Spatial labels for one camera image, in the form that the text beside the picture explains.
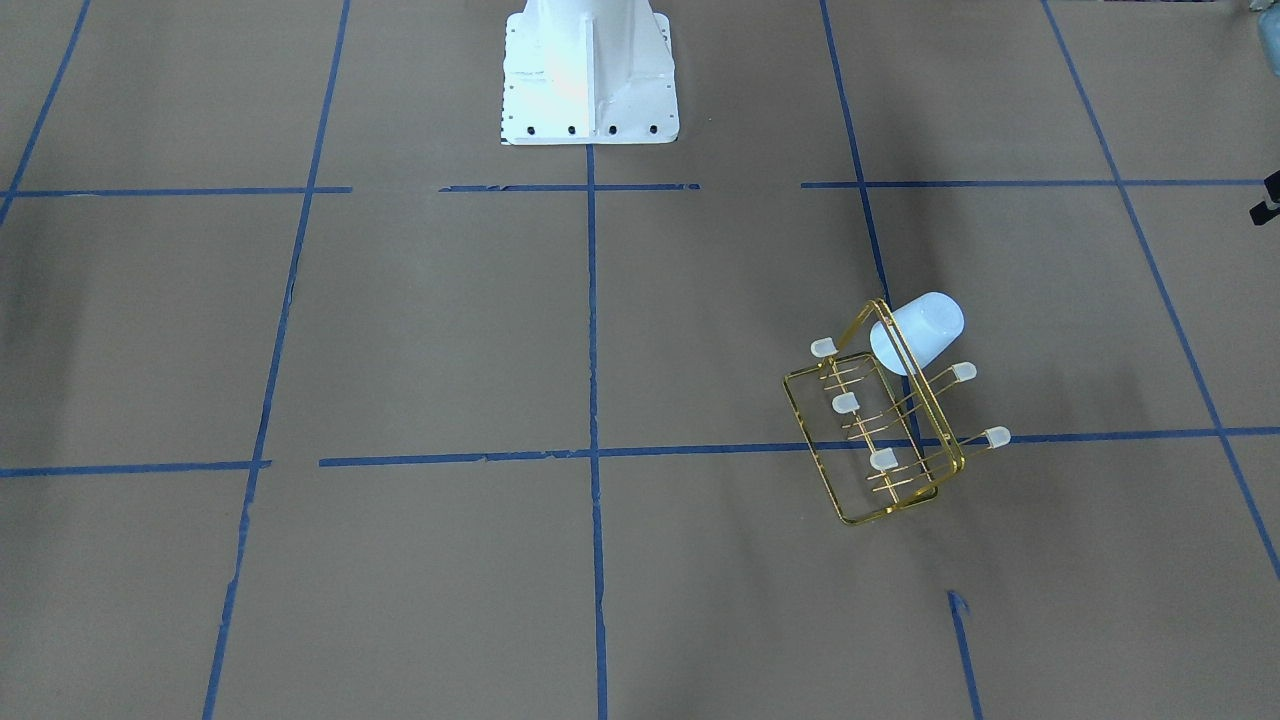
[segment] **gold frame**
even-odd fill
[[[874,354],[858,352],[840,356],[840,351],[852,341],[854,336],[858,334],[858,331],[873,316],[884,327],[886,333],[888,333],[888,337],[895,346],[893,350],[897,354],[899,360],[902,363],[902,368],[908,370],[906,379],[910,383],[910,392],[902,397],[899,397],[899,393],[895,393],[884,366],[876,359]],[[869,370],[861,372],[868,366],[870,368]],[[849,377],[859,372],[861,372],[861,374]],[[872,483],[882,482],[878,487],[873,487],[872,492],[876,493],[887,491],[886,496],[890,498],[890,502],[886,503],[884,507],[854,518],[846,515],[845,510],[841,507],[840,498],[836,496],[831,478],[828,477],[827,469],[822,462],[822,455],[818,452],[818,446],[813,441],[809,427],[805,424],[804,415],[800,413],[800,406],[796,402],[795,393],[791,391],[791,386],[795,380],[813,374],[817,374],[818,380],[823,382],[824,392],[838,391],[837,395],[851,392],[851,387],[868,379],[873,374],[878,377],[881,384],[883,384],[890,398],[890,407],[872,418],[863,418],[860,410],[855,410],[851,413],[851,421],[842,424],[841,428],[847,430],[846,438],[849,441],[860,442],[869,452],[876,452],[877,450],[876,438],[873,437],[876,433],[893,427],[901,427],[906,434],[908,445],[915,456],[914,461],[899,464],[887,470],[879,470],[867,478]],[[943,380],[948,374],[952,375],[951,382],[934,391],[933,384]],[[835,384],[827,384],[826,380],[835,380]],[[938,495],[938,486],[964,470],[964,446],[984,436],[979,434],[966,441],[959,439],[951,430],[951,424],[947,421],[947,418],[942,411],[942,406],[938,404],[938,395],[942,395],[942,392],[950,389],[960,382],[963,380],[955,375],[955,366],[947,368],[934,378],[925,378],[923,369],[915,359],[915,354],[906,342],[906,337],[893,320],[893,313],[890,310],[888,304],[879,299],[872,300],[863,306],[863,310],[858,314],[854,322],[849,325],[844,334],[840,336],[840,340],[836,342],[836,352],[833,355],[823,357],[814,366],[796,370],[782,378],[782,387],[787,393],[787,400],[791,401],[791,411],[795,414],[796,421],[800,424],[800,430],[804,433],[805,443],[809,446],[809,454],[813,456],[813,461],[818,466],[818,474],[822,475],[822,482],[827,487],[827,496],[831,498],[831,505],[836,509],[836,515],[840,516],[842,523],[846,525],[860,525],[863,523],[878,520],[899,510],[914,507],[933,500]],[[909,418],[919,411],[923,411],[925,418],[928,418],[929,425],[932,427],[933,434],[940,446],[937,451],[931,452],[929,455],[924,454],[920,447],[920,439],[915,437],[915,433],[911,432],[911,428],[908,424]],[[888,416],[887,421],[882,421],[886,416]],[[869,428],[868,424],[872,423],[878,424],[878,427]],[[899,487],[913,483],[918,484],[905,488],[902,492],[897,489]]]

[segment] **grid square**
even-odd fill
[[[0,5],[0,47],[6,56],[0,73],[0,188],[9,190],[18,170],[79,9],[81,0]]]
[[[244,460],[296,197],[18,200],[0,229],[0,466]]]
[[[817,0],[658,0],[653,9],[671,17],[680,140],[599,147],[600,182],[742,188],[854,178]]]
[[[895,307],[955,297],[965,331],[933,368],[978,382],[952,421],[1015,434],[1211,427],[1115,188],[874,190]]]
[[[1280,290],[1265,260],[1280,225],[1249,219],[1266,191],[1132,187],[1129,196],[1222,423],[1280,425]]]
[[[506,19],[522,3],[356,3],[320,177],[361,190],[581,183],[581,147],[507,147]]]
[[[837,4],[831,22],[867,179],[1110,177],[1039,3]]]
[[[273,466],[219,716],[594,717],[586,461]]]
[[[243,473],[0,482],[0,716],[198,717]]]
[[[93,4],[23,188],[303,184],[338,6]]]
[[[1280,538],[1280,437],[1234,437],[1231,448],[1274,543]]]
[[[1276,578],[1216,438],[1015,445],[933,509],[911,548],[969,602],[986,715],[1280,707]]]
[[[268,455],[586,447],[585,205],[316,197]]]
[[[602,483],[611,717],[968,712],[909,548],[929,506],[847,528],[804,452],[607,459]]]
[[[856,195],[602,193],[603,446],[800,441],[782,375],[879,295]]]
[[[1053,14],[1121,176],[1280,169],[1280,137],[1263,129],[1280,94],[1242,3],[1055,3]]]

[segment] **blue tape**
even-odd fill
[[[836,92],[840,94],[840,109],[845,114],[845,133],[849,136],[849,154],[854,160],[854,174],[858,177],[858,192],[863,200],[863,217],[867,220],[867,234],[872,241],[872,256],[876,260],[876,274],[879,277],[881,288],[884,291],[884,302],[893,306],[892,296],[888,291],[888,277],[884,274],[884,260],[881,258],[879,237],[876,233],[876,217],[872,214],[872,199],[867,192],[867,176],[863,173],[863,156],[858,151],[858,135],[854,132],[854,115],[849,109],[849,95],[845,92],[845,74],[840,69],[840,55],[836,53],[836,36],[831,29],[831,13],[827,10],[827,0],[818,0],[822,8],[822,24],[827,32],[827,51],[831,54],[831,69],[836,74]]]
[[[663,192],[701,190],[696,182],[690,183],[641,183],[641,184],[451,184],[439,192]]]
[[[84,0],[81,4],[81,12],[76,15],[76,27],[72,28],[72,37],[67,41],[63,60],[58,64],[58,72],[54,73],[54,82],[49,86],[49,95],[45,96],[45,104],[40,106],[40,114],[36,115],[36,126],[31,128],[31,136],[27,137],[27,146],[22,151],[22,159],[18,160],[18,169],[13,173],[13,181],[9,183],[9,192],[5,193],[4,204],[0,205],[0,225],[9,217],[9,208],[13,206],[14,193],[22,186],[22,177],[27,174],[27,165],[31,164],[31,155],[36,151],[36,141],[40,140],[40,131],[45,128],[45,120],[49,119],[49,110],[54,106],[54,97],[58,96],[58,88],[61,87],[63,77],[67,74],[67,65],[70,64],[72,54],[76,53],[76,44],[79,42],[81,29],[84,28],[84,18],[88,15],[90,1]]]
[[[1243,427],[1224,428],[1228,436],[1277,436],[1280,427]],[[1125,442],[1143,439],[1190,439],[1219,437],[1219,430],[1213,428],[1190,428],[1178,430],[1117,430],[1106,433],[1051,433],[1051,434],[1024,434],[1014,436],[1011,445],[1056,445],[1074,442]],[[920,438],[925,447],[937,447],[937,438]],[[906,438],[893,438],[881,441],[884,447],[910,447]],[[818,450],[861,450],[865,446],[854,441],[815,442]],[[730,443],[730,445],[657,445],[632,447],[599,447],[594,452],[599,457],[660,457],[667,455],[736,455],[759,452],[805,452],[809,446],[803,442],[756,442],[756,443]],[[525,450],[511,452],[451,452],[439,455],[387,455],[387,456],[353,456],[353,457],[325,457],[320,460],[321,468],[367,468],[379,465],[440,465],[454,462],[503,462],[522,460],[575,460],[590,457],[591,448],[577,450]]]
[[[1271,534],[1267,532],[1266,523],[1262,521],[1262,514],[1258,512],[1257,505],[1253,501],[1253,493],[1249,491],[1249,483],[1245,480],[1244,473],[1240,471],[1239,464],[1235,460],[1235,451],[1231,448],[1231,442],[1225,428],[1222,427],[1222,420],[1217,414],[1217,406],[1213,404],[1213,397],[1210,395],[1208,384],[1204,382],[1203,373],[1201,373],[1201,366],[1196,360],[1196,354],[1192,352],[1190,341],[1187,338],[1187,332],[1183,329],[1183,323],[1178,316],[1178,310],[1174,307],[1174,300],[1169,293],[1169,288],[1165,287],[1165,278],[1161,275],[1160,266],[1156,264],[1156,255],[1151,250],[1151,243],[1147,242],[1147,233],[1143,231],[1142,222],[1138,219],[1138,211],[1133,206],[1129,191],[1125,190],[1125,183],[1120,177],[1120,168],[1116,165],[1115,156],[1111,152],[1111,146],[1107,143],[1107,138],[1102,133],[1101,123],[1098,123],[1098,115],[1093,111],[1093,102],[1089,101],[1089,95],[1084,91],[1084,82],[1080,79],[1080,73],[1075,68],[1075,61],[1071,59],[1071,53],[1066,47],[1066,40],[1062,37],[1062,31],[1057,26],[1057,19],[1053,17],[1053,10],[1050,8],[1048,0],[1041,0],[1041,8],[1044,9],[1044,17],[1048,18],[1050,27],[1053,29],[1053,37],[1057,40],[1057,46],[1062,51],[1062,58],[1066,60],[1066,68],[1071,73],[1073,82],[1075,82],[1075,90],[1080,95],[1080,100],[1084,102],[1084,110],[1089,115],[1089,123],[1093,124],[1093,132],[1097,135],[1098,145],[1102,146],[1102,155],[1106,158],[1107,167],[1111,169],[1111,177],[1115,179],[1115,186],[1120,191],[1125,211],[1129,214],[1129,222],[1133,223],[1134,233],[1138,236],[1138,243],[1142,246],[1142,254],[1147,259],[1147,266],[1151,270],[1151,277],[1155,279],[1156,288],[1160,291],[1160,297],[1165,304],[1165,311],[1169,314],[1169,319],[1174,324],[1174,333],[1176,333],[1178,342],[1181,345],[1183,354],[1187,356],[1187,363],[1192,368],[1192,375],[1196,378],[1196,386],[1199,388],[1201,398],[1204,401],[1204,409],[1208,411],[1210,420],[1213,423],[1213,428],[1217,432],[1220,442],[1222,443],[1222,452],[1226,455],[1228,462],[1231,465],[1231,471],[1235,474],[1235,482],[1240,488],[1240,495],[1243,496],[1244,503],[1249,510],[1249,515],[1253,518],[1258,538],[1262,541],[1262,547],[1266,550],[1267,557],[1271,560],[1271,569],[1276,578],[1280,579],[1280,556],[1277,556],[1275,544],[1271,542]]]
[[[1260,179],[1126,179],[1125,186],[1138,187],[1253,187],[1262,184]],[[1027,179],[1027,181],[867,181],[865,183],[835,181],[835,182],[803,182],[803,190],[855,190],[865,184],[870,188],[923,188],[923,187],[1115,187],[1114,179]]]
[[[951,603],[951,624],[956,630],[956,644],[960,646],[960,662],[964,665],[964,682],[969,688],[969,705],[973,708],[973,720],[982,720],[982,701],[978,698],[978,680],[973,675],[973,660],[969,657],[969,638],[964,632],[964,618],[969,614],[969,603],[960,593],[947,591],[947,602]]]
[[[0,478],[63,478],[74,475],[145,475],[150,473],[216,473],[269,468],[270,460],[232,462],[152,462],[146,465],[64,465],[60,468],[0,468]]]
[[[315,147],[311,151],[311,170],[307,173],[307,187],[302,196],[302,210],[298,215],[298,232],[293,238],[293,255],[289,260],[289,275],[284,286],[284,300],[280,305],[280,319],[275,329],[275,347],[271,351],[271,366],[266,375],[266,391],[262,395],[262,415],[259,421],[257,438],[253,442],[255,462],[262,459],[266,446],[266,429],[271,421],[271,402],[275,397],[275,383],[280,374],[280,357],[284,354],[284,338],[288,333],[289,310],[293,305],[293,287],[298,278],[298,263],[302,258],[302,245],[306,240],[307,220],[311,215],[311,200],[315,197],[316,177],[320,174],[320,156],[324,150],[325,132],[329,126],[329,109],[333,105],[333,91],[338,83],[338,65],[342,61],[342,45],[347,36],[347,18],[351,14],[351,0],[343,0],[342,15],[338,19],[338,37],[334,41],[333,59],[329,64],[329,82],[325,86],[324,104],[320,108],[320,123],[316,128]],[[212,720],[214,706],[218,702],[218,685],[221,680],[223,660],[227,656],[227,638],[230,633],[232,615],[236,609],[236,593],[239,588],[241,569],[244,562],[244,547],[248,539],[250,506],[253,505],[253,496],[257,492],[259,466],[255,465],[248,473],[244,484],[244,503],[241,507],[239,533],[236,543],[236,570],[232,580],[227,584],[227,596],[223,600],[221,621],[218,625],[218,643],[214,648],[214,661],[209,670],[209,688],[205,693],[204,720]]]
[[[591,555],[595,571],[595,703],[599,720],[609,716],[609,664],[604,628],[604,532],[600,518],[599,316],[595,265],[595,146],[586,146],[588,363],[590,368]]]
[[[14,197],[172,197],[204,195],[305,195],[305,187],[163,187],[109,190],[22,190]],[[351,186],[317,187],[316,195],[347,195]]]
[[[321,468],[370,468],[379,465],[451,465],[458,462],[511,462],[521,460],[570,460],[589,457],[590,450],[527,450],[515,452],[448,452],[439,455],[384,455],[375,457],[325,457]]]

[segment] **wire frame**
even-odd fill
[[[890,375],[874,354],[840,355],[868,322],[879,322],[883,325],[899,361],[908,370],[908,384],[901,392],[895,392]],[[791,401],[791,410],[795,413],[796,421],[800,424],[800,430],[809,446],[809,454],[818,466],[818,474],[822,475],[827,495],[841,521],[847,525],[859,525],[933,500],[938,495],[938,486],[964,470],[965,446],[983,436],[975,436],[966,441],[957,438],[938,402],[940,395],[966,379],[961,378],[955,368],[947,368],[936,377],[927,378],[888,305],[877,299],[869,301],[845,333],[840,336],[833,355],[823,357],[814,366],[790,373],[782,379],[787,398]],[[823,464],[822,454],[813,439],[813,433],[794,392],[795,383],[810,382],[810,378],[820,382],[823,392],[831,397],[854,392],[861,387],[861,383],[870,383],[877,389],[883,389],[888,398],[888,407],[874,414],[864,414],[859,407],[841,415],[846,419],[841,424],[845,438],[852,447],[869,451],[872,457],[887,447],[910,451],[905,462],[895,462],[883,469],[876,468],[877,471],[867,478],[872,495],[883,498],[881,507],[870,512],[849,515],[837,497],[827,466]],[[919,433],[914,432],[913,420],[916,423],[923,420],[928,424],[932,430],[931,439],[936,438],[937,447],[932,447],[931,442],[929,450],[925,451],[924,441]],[[884,437],[897,434],[897,430],[901,430],[905,441]]]

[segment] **frosted white cup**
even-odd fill
[[[915,354],[920,369],[941,355],[964,331],[964,311],[955,300],[941,292],[927,292],[893,310],[893,320]],[[872,327],[872,352],[893,373],[906,374],[882,323]]]

